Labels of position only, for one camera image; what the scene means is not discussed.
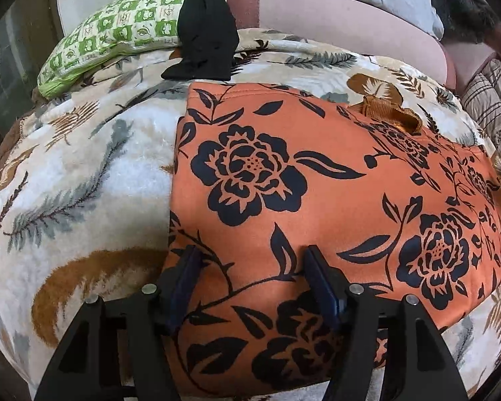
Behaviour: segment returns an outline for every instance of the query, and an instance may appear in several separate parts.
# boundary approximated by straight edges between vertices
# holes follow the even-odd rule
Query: checkered pillow
[[[178,16],[184,0],[116,0],[100,9],[54,49],[37,77],[51,99],[95,66],[119,54],[179,45]]]

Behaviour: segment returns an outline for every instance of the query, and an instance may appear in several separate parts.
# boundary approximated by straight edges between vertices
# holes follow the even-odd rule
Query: pink headboard
[[[339,46],[359,54],[396,58],[449,89],[453,61],[431,36],[356,0],[228,0],[238,29],[266,28]]]

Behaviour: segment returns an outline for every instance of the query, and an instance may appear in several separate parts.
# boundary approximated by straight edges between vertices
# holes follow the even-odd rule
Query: striped fabric
[[[466,112],[492,139],[501,157],[501,61],[490,61],[462,97]]]

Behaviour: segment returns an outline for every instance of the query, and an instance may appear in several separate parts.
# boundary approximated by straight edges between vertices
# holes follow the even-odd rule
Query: bedspread
[[[406,64],[279,32],[239,34],[232,83],[289,85],[350,105],[366,96],[389,99],[433,132],[484,145],[495,156],[457,98]],[[89,294],[125,297],[162,269],[176,128],[190,83],[160,75],[178,61],[177,49],[158,50],[86,74],[22,120],[20,139],[0,169],[0,348],[32,393]],[[501,285],[444,338],[473,394],[501,360]],[[375,371],[376,386],[381,374]],[[270,399],[321,399],[325,385]],[[206,393],[191,382],[179,389],[236,395]]]

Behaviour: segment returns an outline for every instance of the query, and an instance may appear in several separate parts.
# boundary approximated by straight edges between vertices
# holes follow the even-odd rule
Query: folded orange garment
[[[187,107],[166,265],[194,244],[206,266],[168,345],[183,394],[326,380],[342,341],[302,273],[307,245],[375,294],[415,294],[439,328],[501,282],[501,187],[482,147],[380,100],[359,114],[283,85],[193,83]]]

